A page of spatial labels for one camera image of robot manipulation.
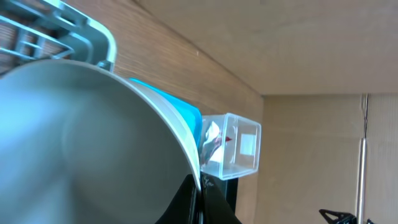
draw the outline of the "blue plastic container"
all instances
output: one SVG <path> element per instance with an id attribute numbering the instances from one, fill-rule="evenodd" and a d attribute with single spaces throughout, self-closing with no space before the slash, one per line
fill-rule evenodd
<path id="1" fill-rule="evenodd" d="M 131 81 L 134 81 L 136 83 L 139 83 L 141 85 L 144 85 L 151 90 L 156 91 L 158 94 L 163 96 L 166 100 L 168 100 L 174 107 L 177 109 L 177 111 L 181 114 L 182 118 L 187 122 L 191 133 L 193 135 L 193 138 L 195 139 L 195 142 L 197 144 L 197 147 L 199 147 L 200 143 L 200 134 L 201 134 L 201 129 L 202 129 L 202 120 L 201 120 L 201 113 L 200 110 L 191 104 L 184 102 L 168 93 L 163 92 L 160 89 L 157 89 L 151 85 L 148 85 L 136 78 L 130 78 Z"/>

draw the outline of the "black object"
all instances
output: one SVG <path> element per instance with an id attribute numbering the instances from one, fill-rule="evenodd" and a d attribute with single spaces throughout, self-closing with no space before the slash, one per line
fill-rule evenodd
<path id="1" fill-rule="evenodd" d="M 205 224 L 241 224 L 234 212 L 224 199 L 216 185 L 214 178 L 202 174 L 202 210 Z"/>
<path id="2" fill-rule="evenodd" d="M 238 194 L 238 178 L 231 180 L 220 180 L 219 178 L 213 179 L 216 182 L 216 185 L 223 193 L 225 200 L 228 202 L 229 206 L 232 209 L 232 212 L 235 213 L 236 208 L 236 196 Z"/>
<path id="3" fill-rule="evenodd" d="M 204 224 L 241 224 L 214 178 L 202 175 L 202 193 L 198 197 L 193 176 L 187 175 L 169 207 L 155 224 L 197 224 L 203 212 Z"/>
<path id="4" fill-rule="evenodd" d="M 322 217 L 328 222 L 328 224 L 361 224 L 358 223 L 357 218 L 351 213 L 334 212 L 325 209 L 319 210 L 319 213 L 321 213 Z M 373 223 L 370 219 L 368 219 L 366 224 L 375 224 L 375 223 Z"/>
<path id="5" fill-rule="evenodd" d="M 166 212 L 155 224 L 198 223 L 198 195 L 192 174 L 187 175 Z"/>

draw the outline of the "metal pole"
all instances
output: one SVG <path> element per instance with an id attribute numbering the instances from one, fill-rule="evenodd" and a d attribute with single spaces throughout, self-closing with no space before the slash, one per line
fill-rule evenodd
<path id="1" fill-rule="evenodd" d="M 368 103 L 369 95 L 363 98 L 364 112 L 364 134 L 359 148 L 359 171 L 358 171 L 358 191 L 356 200 L 356 217 L 358 224 L 363 224 L 364 219 L 364 197 L 365 197 L 365 178 L 366 178 L 366 154 L 367 154 L 367 133 L 368 133 Z"/>

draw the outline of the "wooden wall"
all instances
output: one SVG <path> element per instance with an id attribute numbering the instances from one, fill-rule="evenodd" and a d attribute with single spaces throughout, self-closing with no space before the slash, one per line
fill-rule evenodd
<path id="1" fill-rule="evenodd" d="M 259 93 L 398 91 L 395 0 L 136 0 Z"/>

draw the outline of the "plastic box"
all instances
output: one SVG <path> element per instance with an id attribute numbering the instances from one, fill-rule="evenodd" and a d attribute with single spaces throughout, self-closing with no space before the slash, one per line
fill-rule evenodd
<path id="1" fill-rule="evenodd" d="M 259 123 L 231 113 L 203 116 L 202 121 L 199 149 L 202 172 L 229 180 L 258 171 Z M 218 140 L 210 141 L 210 136 L 214 137 L 215 133 Z"/>

